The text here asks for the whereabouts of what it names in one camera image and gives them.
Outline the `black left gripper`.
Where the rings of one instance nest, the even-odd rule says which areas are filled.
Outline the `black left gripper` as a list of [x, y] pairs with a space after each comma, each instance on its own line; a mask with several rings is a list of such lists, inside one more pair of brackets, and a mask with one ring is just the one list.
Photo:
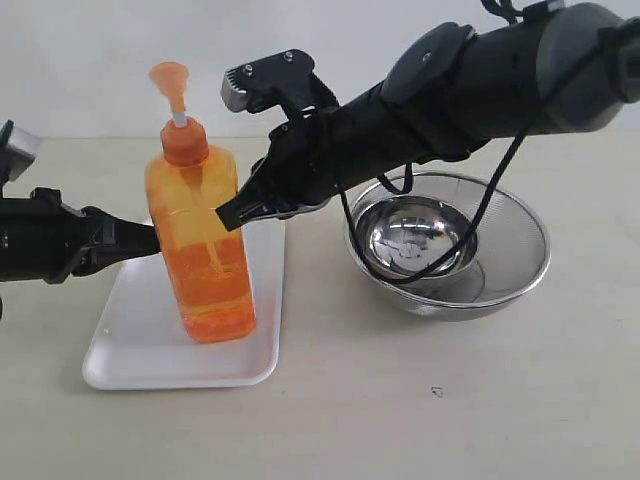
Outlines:
[[37, 187], [27, 198], [1, 200], [1, 280], [60, 284], [161, 250], [151, 225], [87, 206], [74, 209], [57, 189]]

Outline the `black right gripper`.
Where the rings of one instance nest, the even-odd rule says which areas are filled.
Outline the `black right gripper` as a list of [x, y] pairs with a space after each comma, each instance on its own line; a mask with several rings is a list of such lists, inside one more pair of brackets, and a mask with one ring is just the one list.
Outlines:
[[251, 185], [264, 203], [319, 205], [403, 164], [465, 160], [514, 136], [540, 98], [540, 37], [524, 23], [481, 35], [439, 25], [365, 93], [272, 131]]

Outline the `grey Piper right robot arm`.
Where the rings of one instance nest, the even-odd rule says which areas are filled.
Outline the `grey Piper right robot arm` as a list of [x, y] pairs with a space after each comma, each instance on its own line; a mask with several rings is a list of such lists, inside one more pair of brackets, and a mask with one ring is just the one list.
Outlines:
[[228, 230], [322, 208], [388, 171], [468, 159], [520, 134], [597, 131], [639, 99], [639, 22], [595, 3], [542, 1], [520, 11], [491, 1], [508, 25], [484, 34], [443, 23], [415, 41], [386, 77], [346, 104], [289, 50], [225, 74], [233, 112], [280, 107], [266, 155], [217, 208]]

